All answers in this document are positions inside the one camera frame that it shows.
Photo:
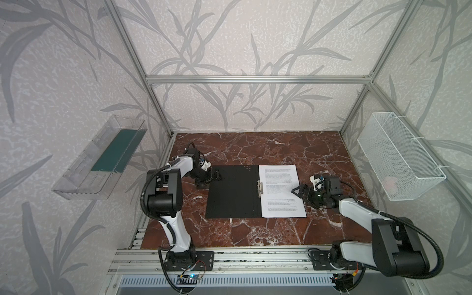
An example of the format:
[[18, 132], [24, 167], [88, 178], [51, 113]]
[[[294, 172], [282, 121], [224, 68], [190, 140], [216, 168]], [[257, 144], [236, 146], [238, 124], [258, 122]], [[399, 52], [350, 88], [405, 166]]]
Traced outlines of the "printed paper sheet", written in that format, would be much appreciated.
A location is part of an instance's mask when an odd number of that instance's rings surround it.
[[291, 191], [299, 186], [295, 165], [260, 165], [261, 214], [263, 218], [305, 218], [300, 197]]

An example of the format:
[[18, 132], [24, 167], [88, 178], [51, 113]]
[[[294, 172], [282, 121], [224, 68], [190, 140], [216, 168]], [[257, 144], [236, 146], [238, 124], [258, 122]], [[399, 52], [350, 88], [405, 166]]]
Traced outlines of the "white black file folder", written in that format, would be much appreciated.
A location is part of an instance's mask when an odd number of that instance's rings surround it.
[[211, 182], [205, 217], [207, 219], [262, 218], [258, 197], [259, 165], [221, 165], [215, 171], [222, 180]]

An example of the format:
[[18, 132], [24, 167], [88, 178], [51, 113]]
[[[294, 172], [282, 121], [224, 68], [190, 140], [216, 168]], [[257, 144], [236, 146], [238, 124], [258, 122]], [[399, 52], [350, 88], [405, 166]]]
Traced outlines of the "metal folder clip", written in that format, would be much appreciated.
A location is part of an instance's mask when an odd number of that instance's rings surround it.
[[258, 197], [261, 198], [262, 195], [264, 194], [263, 193], [263, 189], [264, 189], [263, 183], [261, 181], [258, 181], [257, 182], [257, 187], [258, 187]]

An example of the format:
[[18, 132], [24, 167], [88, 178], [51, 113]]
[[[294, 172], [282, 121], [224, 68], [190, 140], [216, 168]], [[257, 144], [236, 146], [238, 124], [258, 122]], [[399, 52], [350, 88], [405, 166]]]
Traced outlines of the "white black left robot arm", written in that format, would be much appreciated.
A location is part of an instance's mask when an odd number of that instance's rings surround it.
[[212, 171], [211, 163], [196, 147], [187, 147], [184, 154], [165, 166], [147, 172], [140, 206], [147, 217], [163, 227], [169, 243], [164, 249], [166, 258], [172, 263], [194, 264], [197, 254], [181, 212], [184, 177], [192, 178], [197, 189], [207, 189], [219, 174]]

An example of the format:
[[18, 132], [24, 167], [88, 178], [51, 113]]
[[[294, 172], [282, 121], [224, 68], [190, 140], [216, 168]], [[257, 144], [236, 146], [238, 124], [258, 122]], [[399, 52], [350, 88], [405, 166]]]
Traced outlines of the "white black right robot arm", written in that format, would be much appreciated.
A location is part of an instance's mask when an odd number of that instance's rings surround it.
[[430, 275], [430, 263], [421, 241], [424, 232], [407, 218], [388, 216], [364, 204], [351, 184], [339, 177], [315, 175], [312, 184], [300, 184], [291, 192], [313, 209], [337, 209], [371, 234], [370, 243], [334, 242], [329, 254], [333, 266], [353, 261], [386, 277], [424, 279]]

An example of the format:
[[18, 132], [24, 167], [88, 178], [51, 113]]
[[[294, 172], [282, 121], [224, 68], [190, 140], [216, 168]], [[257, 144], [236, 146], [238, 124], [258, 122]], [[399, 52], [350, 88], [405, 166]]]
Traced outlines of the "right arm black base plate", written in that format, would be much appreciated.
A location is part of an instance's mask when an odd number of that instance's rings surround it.
[[329, 250], [309, 248], [307, 250], [307, 255], [312, 263], [313, 270], [340, 271], [348, 273], [358, 270], [358, 264], [356, 262], [346, 261], [341, 258], [331, 258], [331, 252]]

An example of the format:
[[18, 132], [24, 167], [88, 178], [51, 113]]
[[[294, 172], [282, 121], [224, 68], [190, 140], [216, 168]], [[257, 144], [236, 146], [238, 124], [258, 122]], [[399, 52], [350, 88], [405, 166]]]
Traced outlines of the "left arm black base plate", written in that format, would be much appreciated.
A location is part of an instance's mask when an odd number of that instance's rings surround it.
[[164, 260], [166, 271], [212, 271], [215, 260], [213, 251], [186, 251], [182, 253], [168, 252]]

